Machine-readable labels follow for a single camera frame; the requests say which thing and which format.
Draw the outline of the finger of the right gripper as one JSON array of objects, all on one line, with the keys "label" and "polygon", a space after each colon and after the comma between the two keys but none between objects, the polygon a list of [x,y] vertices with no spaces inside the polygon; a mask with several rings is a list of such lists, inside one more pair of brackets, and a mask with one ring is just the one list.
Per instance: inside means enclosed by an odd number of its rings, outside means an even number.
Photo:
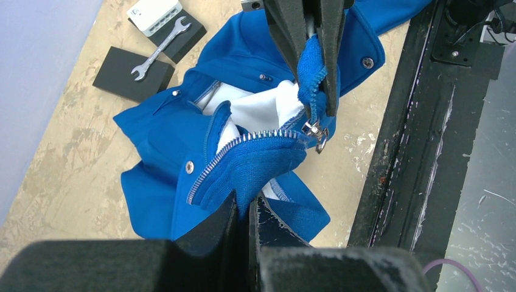
[{"label": "finger of the right gripper", "polygon": [[269,33],[299,85],[299,98],[310,109],[310,74],[302,55],[307,42],[304,3],[302,1],[264,1]]},{"label": "finger of the right gripper", "polygon": [[319,1],[316,32],[322,49],[327,75],[322,81],[326,95],[326,115],[334,116],[338,98],[338,54],[346,22],[345,1]]}]

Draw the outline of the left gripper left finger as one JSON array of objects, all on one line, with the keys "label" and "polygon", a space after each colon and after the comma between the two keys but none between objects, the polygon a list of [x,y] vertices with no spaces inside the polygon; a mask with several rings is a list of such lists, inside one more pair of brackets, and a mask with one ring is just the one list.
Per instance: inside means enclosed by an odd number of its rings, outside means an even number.
[{"label": "left gripper left finger", "polygon": [[234,291],[233,195],[177,240],[30,244],[8,264],[2,291]]}]

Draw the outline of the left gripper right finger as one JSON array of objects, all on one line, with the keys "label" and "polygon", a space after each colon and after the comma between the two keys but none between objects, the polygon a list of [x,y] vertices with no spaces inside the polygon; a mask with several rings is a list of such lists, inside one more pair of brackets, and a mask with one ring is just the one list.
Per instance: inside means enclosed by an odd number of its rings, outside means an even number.
[{"label": "left gripper right finger", "polygon": [[422,267],[397,248],[315,248],[263,194],[249,209],[251,291],[430,291]]}]

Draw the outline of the blue zip jacket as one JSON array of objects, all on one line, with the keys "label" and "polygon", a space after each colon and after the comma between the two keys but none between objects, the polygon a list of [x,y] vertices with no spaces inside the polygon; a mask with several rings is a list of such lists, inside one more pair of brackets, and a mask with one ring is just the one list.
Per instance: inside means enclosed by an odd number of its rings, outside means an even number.
[{"label": "blue zip jacket", "polygon": [[[381,34],[416,16],[427,1],[355,1],[345,8],[338,54],[338,98],[385,62]],[[307,151],[322,151],[335,132],[326,115],[327,75],[316,32],[318,12],[305,12],[302,55],[310,74],[310,109],[268,30],[265,9],[240,12],[205,45],[182,84],[114,117],[140,161],[121,175],[134,232],[177,240],[212,215],[231,194],[239,217],[263,194],[303,240],[330,222],[295,174]]]}]

